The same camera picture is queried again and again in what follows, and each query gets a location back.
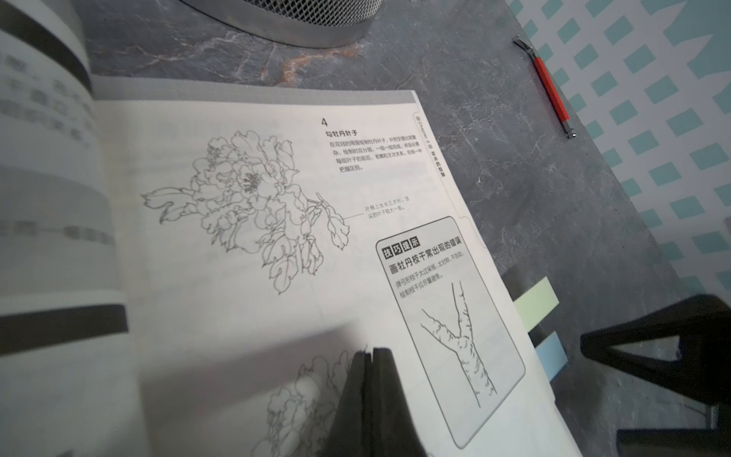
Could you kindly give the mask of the sketch tutorial book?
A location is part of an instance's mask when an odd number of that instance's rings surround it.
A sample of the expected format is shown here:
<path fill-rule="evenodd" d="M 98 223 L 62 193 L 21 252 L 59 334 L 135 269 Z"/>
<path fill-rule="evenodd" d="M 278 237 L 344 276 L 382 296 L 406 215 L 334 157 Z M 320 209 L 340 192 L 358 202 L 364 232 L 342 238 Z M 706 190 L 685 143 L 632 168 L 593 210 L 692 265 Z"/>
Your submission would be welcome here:
<path fill-rule="evenodd" d="M 1 5 L 1 452 L 322 456 L 392 351 L 426 456 L 576 456 L 414 91 L 91 74 Z"/>

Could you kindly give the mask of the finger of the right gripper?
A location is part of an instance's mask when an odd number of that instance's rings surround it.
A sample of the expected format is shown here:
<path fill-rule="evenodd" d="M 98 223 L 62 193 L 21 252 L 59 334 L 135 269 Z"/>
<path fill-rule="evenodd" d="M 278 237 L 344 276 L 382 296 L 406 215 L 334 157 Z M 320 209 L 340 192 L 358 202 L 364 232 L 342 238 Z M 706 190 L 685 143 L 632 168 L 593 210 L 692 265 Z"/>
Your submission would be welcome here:
<path fill-rule="evenodd" d="M 706 405 L 730 402 L 730 306 L 697 294 L 581 336 L 584 357 Z"/>
<path fill-rule="evenodd" d="M 729 456 L 730 428 L 618 430 L 619 456 Z"/>

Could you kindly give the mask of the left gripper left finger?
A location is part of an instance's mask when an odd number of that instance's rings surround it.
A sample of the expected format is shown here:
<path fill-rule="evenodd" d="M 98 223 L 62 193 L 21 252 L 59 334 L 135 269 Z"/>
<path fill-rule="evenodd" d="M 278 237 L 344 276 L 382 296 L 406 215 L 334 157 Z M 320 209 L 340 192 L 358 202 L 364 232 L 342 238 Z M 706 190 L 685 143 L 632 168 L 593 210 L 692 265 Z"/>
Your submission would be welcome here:
<path fill-rule="evenodd" d="M 351 362 L 322 456 L 372 455 L 372 356 L 357 352 Z"/>

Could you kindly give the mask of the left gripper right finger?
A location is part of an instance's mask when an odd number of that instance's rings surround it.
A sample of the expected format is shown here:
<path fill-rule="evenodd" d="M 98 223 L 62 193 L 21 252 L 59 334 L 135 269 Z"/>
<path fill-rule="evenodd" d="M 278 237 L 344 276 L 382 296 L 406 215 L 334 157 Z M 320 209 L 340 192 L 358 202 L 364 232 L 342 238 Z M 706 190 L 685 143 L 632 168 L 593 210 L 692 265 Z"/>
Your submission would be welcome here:
<path fill-rule="evenodd" d="M 393 353 L 375 348 L 369 380 L 372 456 L 428 455 L 414 426 Z"/>

